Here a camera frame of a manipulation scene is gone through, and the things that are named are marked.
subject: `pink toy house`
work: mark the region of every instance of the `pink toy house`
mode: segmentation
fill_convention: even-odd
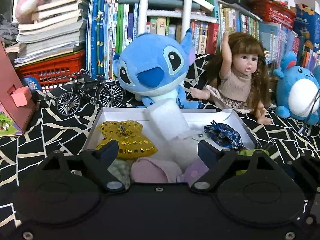
[[[0,137],[25,132],[36,106],[28,87],[23,87],[10,59],[0,45]]]

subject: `silver bolt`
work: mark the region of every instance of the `silver bolt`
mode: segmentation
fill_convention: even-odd
[[[311,224],[313,223],[313,218],[312,218],[312,217],[308,217],[308,218],[306,219],[306,223],[307,223],[308,225],[311,225]]]
[[[122,187],[122,183],[119,181],[110,181],[107,183],[107,188],[109,189],[120,189]]]
[[[296,237],[296,234],[294,232],[289,232],[285,235],[285,240],[294,240]]]
[[[25,240],[32,240],[33,239],[33,234],[31,234],[30,232],[24,232],[22,234],[22,237],[25,239]]]
[[[195,188],[197,189],[208,189],[210,187],[210,184],[205,181],[198,181],[195,183]]]

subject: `blue glittery fabric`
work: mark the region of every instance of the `blue glittery fabric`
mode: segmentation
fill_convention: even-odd
[[[221,147],[235,151],[245,149],[240,134],[225,123],[217,123],[213,120],[211,125],[204,127],[204,132]]]

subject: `white box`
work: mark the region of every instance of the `white box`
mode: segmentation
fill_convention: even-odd
[[[103,139],[102,133],[96,129],[101,123],[105,121],[128,121],[134,120],[143,125],[142,133],[147,136],[158,148],[158,152],[152,155],[154,158],[167,159],[166,144],[161,140],[161,137],[155,130],[150,127],[148,121],[143,113],[145,108],[102,108],[97,115],[96,120],[90,130],[89,136],[84,143],[83,150],[95,149],[96,146]],[[204,130],[205,125],[209,125],[212,120],[218,123],[225,123],[236,130],[245,147],[248,149],[255,149],[258,146],[256,138],[251,133],[250,129],[244,124],[241,118],[232,109],[224,109],[217,112],[215,109],[181,109],[184,118],[188,125],[193,130]],[[210,138],[206,139],[208,143],[221,150],[223,147],[218,146]]]

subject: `gold sequin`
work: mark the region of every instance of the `gold sequin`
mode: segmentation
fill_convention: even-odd
[[[111,140],[116,140],[119,145],[117,157],[119,159],[137,159],[157,152],[156,146],[141,134],[143,126],[136,121],[107,121],[100,124],[97,129],[102,132],[104,138],[96,150]]]

